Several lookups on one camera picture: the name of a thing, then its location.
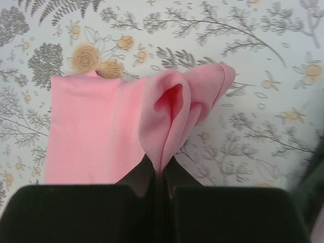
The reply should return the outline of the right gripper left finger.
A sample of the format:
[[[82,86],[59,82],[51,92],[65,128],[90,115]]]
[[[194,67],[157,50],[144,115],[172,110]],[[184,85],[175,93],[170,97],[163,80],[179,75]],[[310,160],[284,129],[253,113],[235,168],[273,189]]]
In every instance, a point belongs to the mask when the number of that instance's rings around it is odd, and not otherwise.
[[[150,159],[115,184],[28,185],[1,217],[1,242],[154,242]]]

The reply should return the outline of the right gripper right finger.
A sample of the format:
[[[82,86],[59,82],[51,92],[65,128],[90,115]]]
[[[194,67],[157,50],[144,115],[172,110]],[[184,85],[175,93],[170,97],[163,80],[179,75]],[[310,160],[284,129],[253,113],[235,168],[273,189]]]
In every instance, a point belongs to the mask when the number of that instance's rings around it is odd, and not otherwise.
[[[175,158],[163,183],[164,242],[310,242],[285,190],[203,186]]]

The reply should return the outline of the pink t shirt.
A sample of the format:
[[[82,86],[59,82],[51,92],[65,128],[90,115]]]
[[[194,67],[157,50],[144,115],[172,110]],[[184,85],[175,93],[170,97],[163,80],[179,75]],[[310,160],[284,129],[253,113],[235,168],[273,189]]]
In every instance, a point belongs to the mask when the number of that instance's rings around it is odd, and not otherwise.
[[[112,184],[147,155],[161,172],[235,79],[227,65],[128,82],[96,71],[52,77],[47,184]]]

